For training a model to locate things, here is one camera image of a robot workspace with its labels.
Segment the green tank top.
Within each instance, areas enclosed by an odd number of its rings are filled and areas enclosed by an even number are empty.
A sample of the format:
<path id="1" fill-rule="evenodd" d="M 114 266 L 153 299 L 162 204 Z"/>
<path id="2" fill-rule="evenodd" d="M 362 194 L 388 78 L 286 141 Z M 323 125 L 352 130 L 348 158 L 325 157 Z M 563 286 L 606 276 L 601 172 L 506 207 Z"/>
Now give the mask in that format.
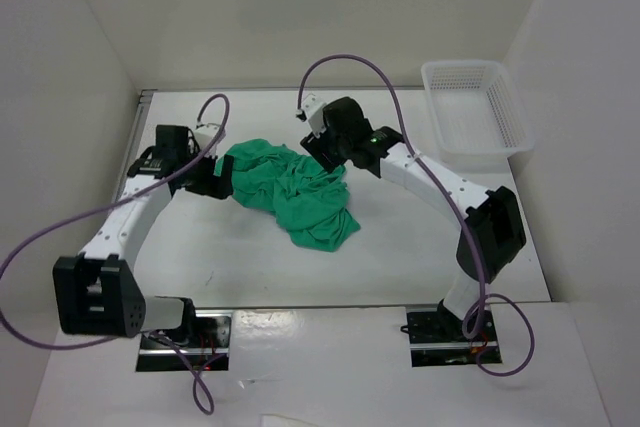
<path id="1" fill-rule="evenodd" d="M 271 215 L 301 248 L 335 252 L 361 229 L 348 210 L 342 166 L 328 173 L 309 155 L 265 139 L 231 146 L 233 199 Z"/>

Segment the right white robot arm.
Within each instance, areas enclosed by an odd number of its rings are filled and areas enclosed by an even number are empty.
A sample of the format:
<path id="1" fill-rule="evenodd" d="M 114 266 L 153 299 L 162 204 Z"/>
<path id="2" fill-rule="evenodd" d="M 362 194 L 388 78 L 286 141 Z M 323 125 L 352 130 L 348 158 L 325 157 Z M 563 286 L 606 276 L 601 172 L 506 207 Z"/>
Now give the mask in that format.
<path id="1" fill-rule="evenodd" d="M 355 167 L 403 187 L 439 211 L 460 229 L 456 250 L 459 266 L 438 315 L 440 333 L 461 339 L 473 326 L 470 309 L 480 290 L 526 244 L 524 224 L 512 190 L 491 190 L 454 173 L 439 162 L 412 152 L 402 134 L 391 127 L 375 129 L 360 105 L 350 97 L 326 103 L 313 94 L 304 97 L 296 117 L 311 132 L 301 146 L 328 172 L 351 162 Z"/>

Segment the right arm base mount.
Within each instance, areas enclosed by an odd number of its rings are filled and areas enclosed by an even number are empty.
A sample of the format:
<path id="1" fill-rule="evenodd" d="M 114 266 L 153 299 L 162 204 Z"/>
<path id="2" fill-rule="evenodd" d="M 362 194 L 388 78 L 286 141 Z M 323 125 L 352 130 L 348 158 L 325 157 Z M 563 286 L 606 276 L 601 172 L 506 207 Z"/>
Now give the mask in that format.
<path id="1" fill-rule="evenodd" d="M 487 310 L 481 332 L 467 339 L 461 321 L 440 307 L 408 309 L 399 328 L 409 341 L 413 367 L 472 365 L 479 353 L 487 364 L 500 364 L 502 357 L 493 315 Z"/>

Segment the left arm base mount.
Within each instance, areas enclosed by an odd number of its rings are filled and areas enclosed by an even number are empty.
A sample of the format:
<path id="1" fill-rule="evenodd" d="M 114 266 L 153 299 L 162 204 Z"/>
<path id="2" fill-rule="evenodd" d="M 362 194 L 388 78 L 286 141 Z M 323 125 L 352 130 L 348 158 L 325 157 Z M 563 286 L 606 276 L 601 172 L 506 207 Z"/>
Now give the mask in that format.
<path id="1" fill-rule="evenodd" d="M 232 325 L 232 310 L 197 309 L 194 331 L 176 345 L 195 370 L 227 371 Z M 187 367 L 170 347 L 145 336 L 140 339 L 135 370 L 164 373 Z"/>

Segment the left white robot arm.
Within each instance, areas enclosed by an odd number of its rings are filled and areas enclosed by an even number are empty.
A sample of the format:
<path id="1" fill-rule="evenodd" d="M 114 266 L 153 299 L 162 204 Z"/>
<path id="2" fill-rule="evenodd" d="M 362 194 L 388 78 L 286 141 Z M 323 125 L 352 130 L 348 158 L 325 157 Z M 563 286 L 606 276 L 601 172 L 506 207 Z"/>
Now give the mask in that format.
<path id="1" fill-rule="evenodd" d="M 162 331 L 191 344 L 199 322 L 191 299 L 146 296 L 134 277 L 139 252 L 160 213 L 179 190 L 223 200 L 233 192 L 234 160 L 218 158 L 217 124 L 160 125 L 154 145 L 129 167 L 118 207 L 74 257 L 61 257 L 53 281 L 61 329 L 70 335 L 133 338 Z"/>

